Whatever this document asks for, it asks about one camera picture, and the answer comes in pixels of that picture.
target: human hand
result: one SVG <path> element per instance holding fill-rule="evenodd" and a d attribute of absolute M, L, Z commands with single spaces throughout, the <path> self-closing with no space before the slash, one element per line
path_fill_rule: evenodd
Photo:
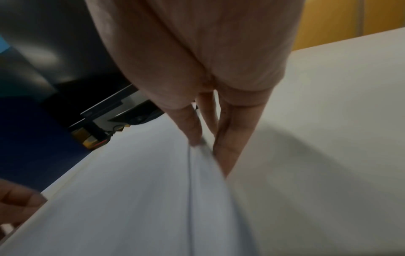
<path fill-rule="evenodd" d="M 29 219 L 46 198 L 39 192 L 0 179 L 0 224 L 18 226 Z"/>
<path fill-rule="evenodd" d="M 201 123 L 228 175 L 282 79 L 303 0 L 86 0 L 96 28 L 124 75 L 188 137 Z M 218 121 L 213 90 L 221 106 Z"/>

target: skin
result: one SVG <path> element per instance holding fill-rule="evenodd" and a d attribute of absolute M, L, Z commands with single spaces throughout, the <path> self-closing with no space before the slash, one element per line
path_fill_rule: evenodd
<path fill-rule="evenodd" d="M 38 191 L 0 179 L 0 224 L 19 226 L 45 202 Z"/>
<path fill-rule="evenodd" d="M 227 176 L 284 75 L 303 0 L 86 0 L 123 74 L 200 142 L 196 100 Z M 221 115 L 216 116 L 217 90 Z"/>

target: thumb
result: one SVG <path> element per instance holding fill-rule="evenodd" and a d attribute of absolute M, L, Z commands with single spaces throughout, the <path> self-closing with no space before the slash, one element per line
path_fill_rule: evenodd
<path fill-rule="evenodd" d="M 38 209 L 39 207 L 23 207 L 0 203 L 0 224 L 25 222 Z"/>
<path fill-rule="evenodd" d="M 200 143 L 203 130 L 197 112 L 191 104 L 181 109 L 160 109 L 176 123 L 189 139 L 190 145 L 196 146 Z"/>

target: hand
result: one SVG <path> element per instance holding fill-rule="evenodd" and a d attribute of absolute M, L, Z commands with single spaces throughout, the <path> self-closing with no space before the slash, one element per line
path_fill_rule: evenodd
<path fill-rule="evenodd" d="M 46 198 L 30 188 L 0 179 L 0 224 L 18 226 L 29 219 Z"/>
<path fill-rule="evenodd" d="M 201 123 L 228 175 L 282 79 L 303 0 L 86 0 L 124 75 L 200 142 Z M 220 97 L 218 121 L 213 90 Z"/>

